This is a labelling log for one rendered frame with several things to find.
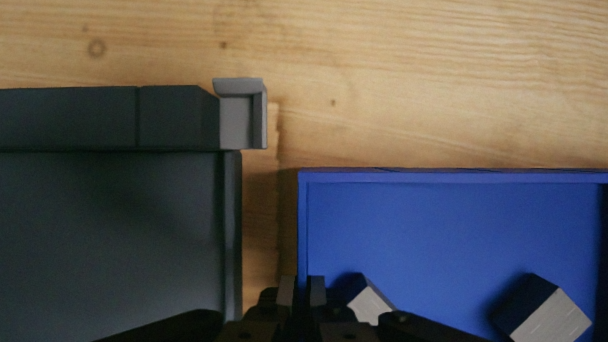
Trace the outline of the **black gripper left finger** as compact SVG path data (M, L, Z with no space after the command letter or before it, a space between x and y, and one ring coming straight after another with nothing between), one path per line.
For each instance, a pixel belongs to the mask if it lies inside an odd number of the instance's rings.
M198 308L92 342L298 342L297 275L282 275L257 304L225 325L219 311Z

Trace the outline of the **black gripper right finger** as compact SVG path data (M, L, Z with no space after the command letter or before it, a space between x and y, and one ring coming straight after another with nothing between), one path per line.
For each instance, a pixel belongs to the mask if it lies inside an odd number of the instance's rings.
M324 276L307 276L305 342L494 342L403 310L384 312L371 325L345 305L342 290L325 290Z

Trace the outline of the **blue bin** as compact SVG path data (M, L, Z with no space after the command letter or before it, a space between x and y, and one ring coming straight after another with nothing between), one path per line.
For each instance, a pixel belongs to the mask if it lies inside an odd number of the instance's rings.
M344 291L361 273L399 310L494 342L512 341L489 316L536 274L592 321L574 342L608 342L608 169L302 167L298 342L307 275Z

